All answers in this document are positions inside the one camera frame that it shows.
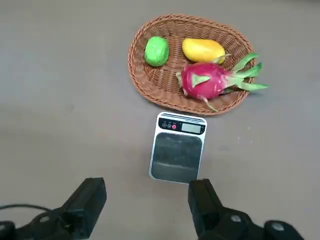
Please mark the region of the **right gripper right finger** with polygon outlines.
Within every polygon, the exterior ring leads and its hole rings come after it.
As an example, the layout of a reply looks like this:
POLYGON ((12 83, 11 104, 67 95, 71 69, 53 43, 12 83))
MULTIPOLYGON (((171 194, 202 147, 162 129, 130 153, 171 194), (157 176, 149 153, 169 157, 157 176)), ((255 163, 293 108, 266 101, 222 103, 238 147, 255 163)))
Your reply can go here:
POLYGON ((223 206, 209 179, 191 181, 188 204, 199 240, 302 240, 289 223, 268 220, 253 223, 248 214, 223 206))

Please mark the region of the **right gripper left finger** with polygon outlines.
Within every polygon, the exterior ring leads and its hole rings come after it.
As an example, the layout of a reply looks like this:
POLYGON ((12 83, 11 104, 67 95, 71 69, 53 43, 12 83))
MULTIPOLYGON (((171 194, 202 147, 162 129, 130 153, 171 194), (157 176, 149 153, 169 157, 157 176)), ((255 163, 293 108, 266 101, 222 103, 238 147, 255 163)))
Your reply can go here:
POLYGON ((1 210, 29 208, 43 211, 29 223, 17 228, 13 221, 0 222, 2 240, 87 240, 107 200, 102 177, 88 177, 60 207, 14 203, 3 205, 1 210))

